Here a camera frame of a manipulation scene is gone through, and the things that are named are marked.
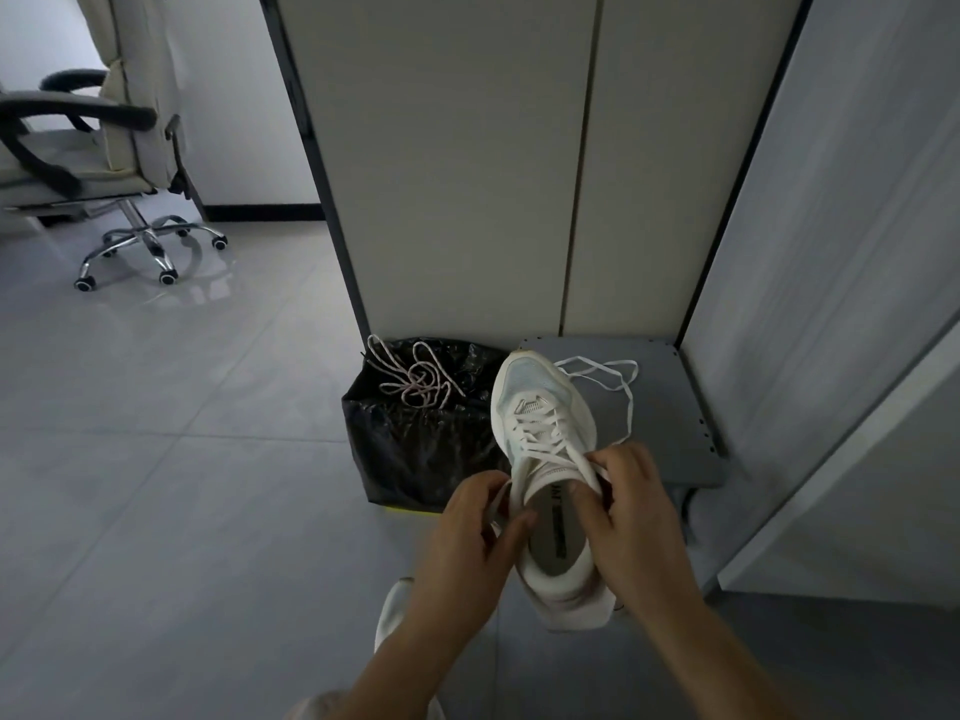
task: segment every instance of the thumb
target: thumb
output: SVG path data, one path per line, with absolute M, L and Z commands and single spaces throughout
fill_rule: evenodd
M 537 514 L 533 510 L 523 510 L 507 525 L 503 534 L 498 537 L 493 550 L 489 554 L 489 563 L 494 566 L 498 573 L 503 575 L 503 580 L 507 580 L 507 574 L 517 563 L 521 556 L 523 546 L 527 544 L 530 538 L 530 531 L 537 523 Z
M 600 502 L 600 496 L 586 483 L 568 483 L 570 499 L 577 518 L 591 544 L 598 544 L 611 531 L 610 516 Z

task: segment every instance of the left hand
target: left hand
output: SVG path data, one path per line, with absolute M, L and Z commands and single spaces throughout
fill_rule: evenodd
M 439 642 L 454 657 L 494 613 L 510 569 L 537 521 L 533 510 L 524 510 L 491 540 L 484 511 L 509 479 L 503 472 L 488 470 L 460 483 L 414 576 L 401 628 Z

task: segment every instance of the chair wheel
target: chair wheel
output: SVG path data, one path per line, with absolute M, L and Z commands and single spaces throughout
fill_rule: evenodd
M 93 279 L 92 275 L 85 275 L 74 280 L 73 287 L 81 293 L 90 293 L 97 289 L 97 281 Z

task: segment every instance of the chair base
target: chair base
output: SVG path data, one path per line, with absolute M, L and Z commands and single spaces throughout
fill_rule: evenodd
M 160 240 L 162 235 L 175 232 L 179 237 L 186 237 L 191 230 L 201 229 L 210 233 L 215 250 L 227 249 L 227 237 L 222 232 L 208 227 L 202 222 L 188 222 L 182 216 L 177 215 L 162 216 L 148 222 L 140 214 L 137 205 L 129 199 L 120 200 L 118 206 L 126 215 L 131 226 L 105 232 L 102 236 L 102 244 L 83 258 L 83 263 L 79 266 L 79 274 L 73 283 L 73 287 L 82 293 L 89 293 L 97 287 L 97 281 L 90 275 L 90 266 L 94 260 L 100 257 L 113 257 L 117 251 L 135 243 L 142 243 L 153 258 L 153 262 L 159 266 L 159 281 L 162 285 L 173 285 L 180 277 L 177 269 L 170 262 L 170 258 L 167 257 L 166 250 L 163 249 Z

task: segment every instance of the black plastic bag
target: black plastic bag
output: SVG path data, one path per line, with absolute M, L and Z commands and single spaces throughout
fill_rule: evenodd
M 490 399 L 505 351 L 448 338 L 405 338 L 388 346 L 411 365 L 416 342 L 436 354 L 462 389 L 440 408 L 417 409 L 380 390 L 396 381 L 365 361 L 342 398 L 346 434 L 371 503 L 438 513 L 461 481 L 510 464 L 494 440 Z M 423 357 L 424 350 L 419 350 Z

